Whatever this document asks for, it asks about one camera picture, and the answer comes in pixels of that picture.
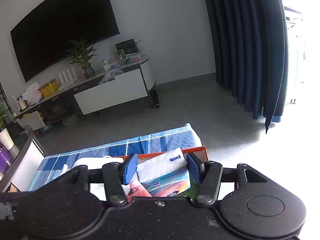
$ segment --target screw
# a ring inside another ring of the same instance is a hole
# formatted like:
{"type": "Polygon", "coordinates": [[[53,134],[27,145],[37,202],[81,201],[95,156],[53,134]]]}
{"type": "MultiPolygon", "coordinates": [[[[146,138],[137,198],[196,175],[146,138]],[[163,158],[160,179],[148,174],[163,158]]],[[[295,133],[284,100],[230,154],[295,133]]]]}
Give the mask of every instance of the screw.
{"type": "Polygon", "coordinates": [[[196,199],[195,199],[195,202],[198,203],[199,205],[209,204],[212,201],[213,201],[212,197],[208,195],[198,195],[196,196],[196,199]]]}
{"type": "Polygon", "coordinates": [[[126,198],[120,195],[113,195],[111,196],[110,201],[114,204],[121,204],[126,201],[126,198]]]}
{"type": "Polygon", "coordinates": [[[159,207],[164,207],[165,206],[165,202],[164,201],[157,201],[156,204],[159,207]]]}

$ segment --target white drawer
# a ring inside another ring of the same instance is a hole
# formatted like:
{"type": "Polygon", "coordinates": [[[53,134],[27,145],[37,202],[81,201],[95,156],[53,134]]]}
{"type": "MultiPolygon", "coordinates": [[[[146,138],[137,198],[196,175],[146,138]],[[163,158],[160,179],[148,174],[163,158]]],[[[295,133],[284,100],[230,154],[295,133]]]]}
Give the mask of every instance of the white drawer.
{"type": "Polygon", "coordinates": [[[140,69],[74,95],[83,114],[147,96],[140,69]]]}

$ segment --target blue gripper pad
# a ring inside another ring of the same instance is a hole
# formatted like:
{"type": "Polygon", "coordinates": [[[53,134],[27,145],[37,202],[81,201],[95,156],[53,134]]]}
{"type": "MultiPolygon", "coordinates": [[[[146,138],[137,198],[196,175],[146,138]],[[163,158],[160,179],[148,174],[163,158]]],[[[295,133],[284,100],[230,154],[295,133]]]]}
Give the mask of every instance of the blue gripper pad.
{"type": "Polygon", "coordinates": [[[204,163],[194,154],[187,154],[188,171],[194,183],[200,185],[205,176],[204,163]]]}
{"type": "Polygon", "coordinates": [[[118,177],[122,184],[130,184],[132,177],[137,170],[137,164],[138,155],[136,153],[130,154],[129,157],[126,158],[123,163],[121,163],[118,177]]]}

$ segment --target wall-mounted television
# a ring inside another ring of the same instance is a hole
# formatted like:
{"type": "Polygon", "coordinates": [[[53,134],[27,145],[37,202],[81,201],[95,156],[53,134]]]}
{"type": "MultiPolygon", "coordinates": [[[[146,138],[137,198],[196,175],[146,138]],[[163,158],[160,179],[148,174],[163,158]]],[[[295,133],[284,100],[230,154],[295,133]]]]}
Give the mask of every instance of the wall-mounted television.
{"type": "Polygon", "coordinates": [[[94,44],[119,34],[110,0],[45,0],[11,31],[25,81],[67,57],[69,40],[94,44]]]}

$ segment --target blue curtain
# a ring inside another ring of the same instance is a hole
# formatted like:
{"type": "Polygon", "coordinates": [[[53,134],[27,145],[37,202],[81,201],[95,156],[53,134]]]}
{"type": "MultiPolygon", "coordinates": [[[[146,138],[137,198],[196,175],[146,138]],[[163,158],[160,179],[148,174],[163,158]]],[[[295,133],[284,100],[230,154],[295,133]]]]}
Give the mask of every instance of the blue curtain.
{"type": "Polygon", "coordinates": [[[217,82],[253,112],[279,122],[288,79],[287,27],[282,0],[205,0],[217,82]]]}

